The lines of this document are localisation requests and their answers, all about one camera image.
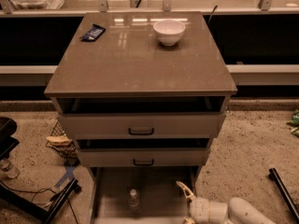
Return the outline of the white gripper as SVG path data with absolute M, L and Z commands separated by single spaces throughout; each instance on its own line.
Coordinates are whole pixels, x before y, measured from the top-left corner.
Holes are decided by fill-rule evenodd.
M 183 182 L 177 181 L 189 205 L 190 217 L 183 224 L 224 224 L 228 220 L 228 204 L 210 201 L 194 195 Z

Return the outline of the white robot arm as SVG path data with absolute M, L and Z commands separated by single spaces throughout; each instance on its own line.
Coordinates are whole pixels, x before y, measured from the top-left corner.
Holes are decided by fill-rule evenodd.
M 234 197 L 228 203 L 197 197 L 182 182 L 177 181 L 187 202 L 183 224 L 276 224 L 244 199 Z

